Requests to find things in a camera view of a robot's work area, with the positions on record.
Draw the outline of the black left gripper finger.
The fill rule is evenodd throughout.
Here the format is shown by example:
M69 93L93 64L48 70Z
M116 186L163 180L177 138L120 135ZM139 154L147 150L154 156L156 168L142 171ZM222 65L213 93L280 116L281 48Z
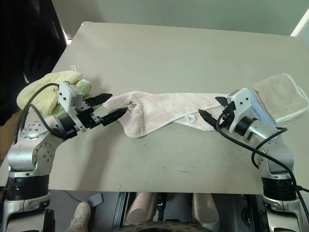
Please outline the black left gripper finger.
M103 126L107 126L120 119L127 112L127 108L118 108L109 112L106 116L100 119Z
M97 106L103 104L111 97L112 97L111 93L100 93L96 96L86 98L84 102L86 102L89 106Z

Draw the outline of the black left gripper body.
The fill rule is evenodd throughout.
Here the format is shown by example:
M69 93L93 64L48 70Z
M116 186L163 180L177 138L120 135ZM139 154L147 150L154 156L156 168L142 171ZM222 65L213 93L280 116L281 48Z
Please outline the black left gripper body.
M100 117L94 114L94 108L86 101L82 101L82 106L76 109L76 113L86 129L92 129L101 124Z

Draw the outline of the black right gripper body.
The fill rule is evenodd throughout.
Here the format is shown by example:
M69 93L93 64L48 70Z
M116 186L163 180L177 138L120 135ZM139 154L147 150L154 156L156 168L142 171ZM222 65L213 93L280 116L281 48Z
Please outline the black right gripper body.
M224 110L222 111L222 120L223 121L233 121L235 118L234 111L236 109L235 103L232 101L230 103L220 103L221 106L224 107Z

